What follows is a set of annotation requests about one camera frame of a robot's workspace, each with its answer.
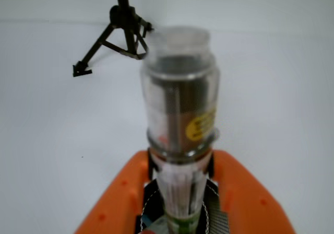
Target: black tripod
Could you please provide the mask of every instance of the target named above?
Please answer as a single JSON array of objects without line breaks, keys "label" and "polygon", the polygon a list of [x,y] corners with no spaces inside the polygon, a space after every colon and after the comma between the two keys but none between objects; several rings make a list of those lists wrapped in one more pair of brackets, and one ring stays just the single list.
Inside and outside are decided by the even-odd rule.
[{"label": "black tripod", "polygon": [[[141,26],[144,28],[142,35],[140,34]],[[121,49],[115,44],[107,42],[107,38],[110,36],[113,30],[118,28],[124,30],[127,50]],[[110,24],[100,35],[96,43],[94,43],[82,61],[79,61],[76,65],[73,65],[73,76],[76,77],[92,73],[91,69],[86,70],[88,68],[88,62],[101,45],[117,51],[122,55],[126,55],[138,60],[143,59],[148,49],[143,38],[145,38],[146,32],[151,30],[153,30],[152,24],[146,22],[136,14],[135,8],[129,5],[129,0],[118,0],[118,5],[115,5],[110,9]],[[139,42],[144,48],[145,53],[137,53]]]}]

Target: yellow sticker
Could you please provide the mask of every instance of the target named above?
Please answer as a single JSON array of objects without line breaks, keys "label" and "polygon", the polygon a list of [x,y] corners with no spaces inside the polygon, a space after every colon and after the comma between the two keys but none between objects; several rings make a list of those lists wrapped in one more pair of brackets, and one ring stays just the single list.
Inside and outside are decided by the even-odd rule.
[{"label": "yellow sticker", "polygon": [[216,109],[214,108],[192,119],[186,127],[187,138],[196,142],[207,136],[212,131],[215,114]]}]

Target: clear plastic container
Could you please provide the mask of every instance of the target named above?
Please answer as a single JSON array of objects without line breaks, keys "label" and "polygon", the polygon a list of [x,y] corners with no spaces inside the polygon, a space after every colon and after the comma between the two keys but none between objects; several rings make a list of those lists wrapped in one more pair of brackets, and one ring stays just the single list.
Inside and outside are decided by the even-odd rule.
[{"label": "clear plastic container", "polygon": [[206,30],[173,27],[149,38],[141,69],[151,155],[171,233],[195,233],[214,139],[219,70]]}]

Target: orange bracket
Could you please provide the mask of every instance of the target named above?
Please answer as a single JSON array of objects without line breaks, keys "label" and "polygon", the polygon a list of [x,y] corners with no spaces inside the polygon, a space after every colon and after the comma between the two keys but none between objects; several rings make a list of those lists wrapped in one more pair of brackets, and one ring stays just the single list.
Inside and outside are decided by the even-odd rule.
[{"label": "orange bracket", "polygon": [[231,234],[295,234],[279,203],[235,158],[215,150],[213,162],[213,179]]},{"label": "orange bracket", "polygon": [[[213,179],[231,234],[295,234],[279,203],[236,159],[213,151]],[[141,215],[148,152],[135,154],[106,189],[76,234],[133,234]]]},{"label": "orange bracket", "polygon": [[144,183],[149,182],[148,152],[139,151],[123,167],[82,222],[76,234],[134,234],[141,215]]}]

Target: white background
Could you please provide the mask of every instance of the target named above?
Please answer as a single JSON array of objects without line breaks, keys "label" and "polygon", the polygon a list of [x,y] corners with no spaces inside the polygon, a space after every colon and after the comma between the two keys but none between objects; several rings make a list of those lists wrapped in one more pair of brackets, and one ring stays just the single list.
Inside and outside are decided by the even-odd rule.
[{"label": "white background", "polygon": [[[278,199],[297,233],[334,223],[334,0],[130,0],[155,25],[210,29],[215,147]],[[72,233],[147,147],[141,62],[75,64],[116,0],[0,0],[0,233]],[[123,35],[110,40],[125,46]]]}]

